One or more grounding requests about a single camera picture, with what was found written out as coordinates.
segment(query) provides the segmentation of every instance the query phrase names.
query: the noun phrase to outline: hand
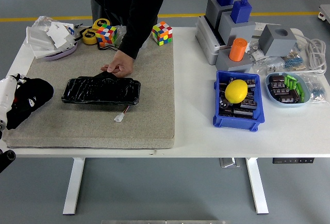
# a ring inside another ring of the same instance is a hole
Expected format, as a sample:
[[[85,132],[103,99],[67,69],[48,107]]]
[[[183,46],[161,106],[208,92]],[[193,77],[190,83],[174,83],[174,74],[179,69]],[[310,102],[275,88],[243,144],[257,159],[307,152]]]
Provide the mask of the hand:
[[[133,61],[134,59],[132,57],[118,50],[115,53],[112,62],[101,67],[101,70],[113,73],[118,78],[123,78],[133,73]]]

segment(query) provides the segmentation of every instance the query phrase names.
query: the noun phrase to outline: rubik's cube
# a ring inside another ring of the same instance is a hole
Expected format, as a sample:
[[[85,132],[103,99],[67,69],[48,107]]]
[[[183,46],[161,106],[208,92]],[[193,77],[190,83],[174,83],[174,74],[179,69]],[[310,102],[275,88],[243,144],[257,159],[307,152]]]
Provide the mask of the rubik's cube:
[[[117,28],[103,24],[96,32],[96,39],[100,47],[111,45],[117,39]]]
[[[172,42],[172,27],[164,21],[154,25],[152,33],[153,38],[159,46]]]

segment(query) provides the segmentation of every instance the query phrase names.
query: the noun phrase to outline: gray floor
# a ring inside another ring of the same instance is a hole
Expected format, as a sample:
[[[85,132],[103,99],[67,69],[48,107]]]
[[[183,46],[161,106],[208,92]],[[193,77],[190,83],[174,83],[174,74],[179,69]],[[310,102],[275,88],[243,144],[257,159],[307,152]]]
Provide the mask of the gray floor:
[[[330,0],[249,0],[253,12],[317,12]],[[204,13],[207,0],[164,0],[161,14]],[[89,0],[0,0],[0,19],[91,15]],[[316,15],[251,17],[288,25],[329,44],[330,24]],[[196,18],[163,19],[195,27]],[[91,20],[71,23],[91,24]],[[0,22],[4,78],[29,22]],[[73,160],[17,158],[0,174],[0,223],[101,223],[102,220],[228,220],[232,223],[330,223],[330,159],[274,165],[258,159],[268,215],[257,215],[243,159],[222,169],[216,158],[86,159],[76,215],[63,216]]]

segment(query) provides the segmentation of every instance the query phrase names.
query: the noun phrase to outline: black sleeve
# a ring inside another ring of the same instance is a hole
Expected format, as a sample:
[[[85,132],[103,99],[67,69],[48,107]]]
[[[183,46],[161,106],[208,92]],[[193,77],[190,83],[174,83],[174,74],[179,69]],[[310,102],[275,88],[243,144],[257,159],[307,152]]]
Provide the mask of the black sleeve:
[[[132,0],[127,31],[119,50],[136,59],[139,49],[151,33],[162,3],[163,0]]]

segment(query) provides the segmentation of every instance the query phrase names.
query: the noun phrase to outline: black battery pack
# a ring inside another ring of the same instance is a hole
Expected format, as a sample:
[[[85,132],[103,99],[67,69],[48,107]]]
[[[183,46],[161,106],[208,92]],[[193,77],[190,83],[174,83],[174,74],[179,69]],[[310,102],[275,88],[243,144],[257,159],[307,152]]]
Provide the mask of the black battery pack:
[[[140,87],[140,82],[132,78],[103,72],[94,77],[70,79],[61,99],[71,104],[137,105]]]

